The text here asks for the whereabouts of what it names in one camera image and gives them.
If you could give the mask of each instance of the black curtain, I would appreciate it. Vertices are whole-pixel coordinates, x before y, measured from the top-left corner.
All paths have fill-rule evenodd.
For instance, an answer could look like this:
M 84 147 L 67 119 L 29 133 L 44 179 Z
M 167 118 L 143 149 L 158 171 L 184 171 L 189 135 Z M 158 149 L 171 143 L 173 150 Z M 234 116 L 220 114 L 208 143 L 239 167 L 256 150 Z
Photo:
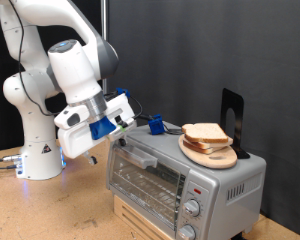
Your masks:
M 87 17 L 91 24 L 101 34 L 101 5 L 100 1 L 73 0 L 77 7 Z M 84 44 L 79 35 L 71 28 L 61 26 L 39 27 L 39 34 L 45 50 L 54 44 L 77 39 Z M 2 86 L 8 77 L 18 72 L 18 63 L 9 55 L 0 25 L 0 150 L 22 146 L 23 128 L 18 110 L 4 97 Z M 58 112 L 66 107 L 64 94 L 46 100 L 47 108 L 51 112 Z
M 300 0 L 109 2 L 109 91 L 179 126 L 219 122 L 223 88 L 242 95 L 242 147 L 267 161 L 262 211 L 300 234 Z

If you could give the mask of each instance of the black stand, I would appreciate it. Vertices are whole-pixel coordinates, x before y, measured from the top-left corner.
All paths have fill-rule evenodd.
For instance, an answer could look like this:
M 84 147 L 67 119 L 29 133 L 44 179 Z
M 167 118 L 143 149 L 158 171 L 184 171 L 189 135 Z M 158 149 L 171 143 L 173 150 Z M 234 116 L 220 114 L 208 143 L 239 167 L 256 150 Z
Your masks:
M 231 240 L 247 240 L 244 237 L 242 237 L 242 232 L 235 235 L 233 238 L 231 238 Z
M 236 126 L 234 131 L 232 148 L 236 152 L 238 159 L 248 159 L 250 155 L 240 148 L 241 143 L 241 131 L 243 120 L 243 98 L 230 90 L 224 88 L 222 93 L 222 105 L 221 105 L 221 120 L 220 126 L 223 131 L 226 130 L 227 111 L 232 108 L 236 118 Z

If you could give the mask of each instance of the wooden plate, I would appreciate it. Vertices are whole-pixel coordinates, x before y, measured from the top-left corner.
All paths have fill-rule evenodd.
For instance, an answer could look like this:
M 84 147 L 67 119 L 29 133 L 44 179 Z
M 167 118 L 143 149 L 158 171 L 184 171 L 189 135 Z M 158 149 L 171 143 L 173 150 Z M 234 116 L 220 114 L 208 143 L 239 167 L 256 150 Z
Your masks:
M 179 147 L 188 158 L 192 161 L 209 168 L 230 168 L 237 162 L 237 154 L 235 151 L 227 146 L 210 155 L 195 152 L 183 145 L 184 135 L 179 138 Z

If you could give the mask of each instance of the oven handle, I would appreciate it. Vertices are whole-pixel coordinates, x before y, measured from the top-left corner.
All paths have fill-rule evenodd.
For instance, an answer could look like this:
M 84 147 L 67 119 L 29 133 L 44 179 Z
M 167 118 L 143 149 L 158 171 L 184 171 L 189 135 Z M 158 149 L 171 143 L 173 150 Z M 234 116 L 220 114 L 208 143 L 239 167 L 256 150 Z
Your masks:
M 152 155 L 142 151 L 135 146 L 126 145 L 122 147 L 114 145 L 113 151 L 120 157 L 124 158 L 125 160 L 139 168 L 146 169 L 149 166 L 154 168 L 157 167 L 158 158 L 153 157 Z

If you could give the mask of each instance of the toaster oven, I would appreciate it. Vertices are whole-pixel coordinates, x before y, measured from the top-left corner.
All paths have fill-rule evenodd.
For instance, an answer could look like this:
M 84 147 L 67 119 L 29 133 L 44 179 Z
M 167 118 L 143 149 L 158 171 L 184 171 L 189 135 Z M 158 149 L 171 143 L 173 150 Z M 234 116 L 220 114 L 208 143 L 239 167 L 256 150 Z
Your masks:
M 142 126 L 127 134 L 126 144 L 113 142 L 107 188 L 171 239 L 227 240 L 250 231 L 259 217 L 265 161 L 251 154 L 232 168 L 209 169 L 188 159 L 178 138 L 152 136 Z

